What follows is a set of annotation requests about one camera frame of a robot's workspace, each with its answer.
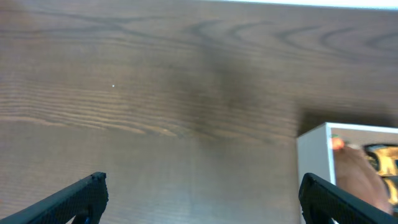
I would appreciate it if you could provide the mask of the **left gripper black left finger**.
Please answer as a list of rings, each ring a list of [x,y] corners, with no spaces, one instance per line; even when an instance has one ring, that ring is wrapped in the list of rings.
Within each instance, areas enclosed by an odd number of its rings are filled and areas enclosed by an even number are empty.
[[[108,203],[106,174],[95,172],[1,219],[2,224],[99,223]]]

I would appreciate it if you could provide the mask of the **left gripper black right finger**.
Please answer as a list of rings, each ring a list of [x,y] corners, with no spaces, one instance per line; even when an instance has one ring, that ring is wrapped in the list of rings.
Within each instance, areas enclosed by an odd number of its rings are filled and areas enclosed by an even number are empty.
[[[397,218],[313,174],[306,173],[298,198],[306,224],[397,224]]]

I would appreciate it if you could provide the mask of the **brown plush bear toy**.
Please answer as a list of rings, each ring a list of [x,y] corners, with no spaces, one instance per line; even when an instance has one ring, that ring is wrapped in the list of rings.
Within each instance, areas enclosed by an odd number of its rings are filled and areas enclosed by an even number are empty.
[[[366,203],[393,214],[387,189],[359,145],[331,138],[336,185]]]

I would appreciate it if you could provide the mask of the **yellow grey toy truck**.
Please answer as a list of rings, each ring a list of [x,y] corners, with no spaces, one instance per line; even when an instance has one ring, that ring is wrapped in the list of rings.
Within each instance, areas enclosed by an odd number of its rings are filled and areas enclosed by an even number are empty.
[[[367,144],[363,149],[368,162],[386,186],[389,203],[397,206],[397,145]]]

